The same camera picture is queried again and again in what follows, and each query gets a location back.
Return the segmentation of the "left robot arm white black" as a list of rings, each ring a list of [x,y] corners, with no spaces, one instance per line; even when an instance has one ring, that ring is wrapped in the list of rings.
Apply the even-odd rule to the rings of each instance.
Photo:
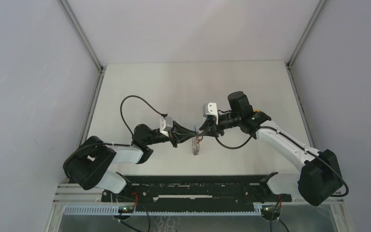
[[[97,136],[89,137],[63,163],[67,178],[84,190],[104,189],[119,201],[127,201],[132,194],[129,181],[121,174],[109,170],[115,163],[143,164],[153,153],[150,145],[169,142],[173,147],[198,136],[170,118],[160,121],[158,129],[145,124],[135,127],[129,145],[104,142]]]

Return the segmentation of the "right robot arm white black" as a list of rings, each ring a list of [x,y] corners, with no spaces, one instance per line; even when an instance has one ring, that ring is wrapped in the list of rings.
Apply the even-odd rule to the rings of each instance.
[[[206,118],[198,131],[180,129],[174,132],[178,143],[188,139],[196,142],[204,137],[213,137],[226,149],[240,149],[243,146],[227,146],[219,137],[225,130],[235,127],[249,135],[246,145],[255,139],[277,151],[297,170],[297,174],[274,172],[261,180],[260,196],[266,201],[273,201],[278,195],[300,195],[307,203],[319,206],[329,197],[342,198],[350,189],[343,179],[337,156],[329,149],[320,151],[300,142],[282,130],[271,117],[260,110],[253,109],[248,97],[242,91],[228,95],[230,110],[221,111],[216,103],[203,106]]]

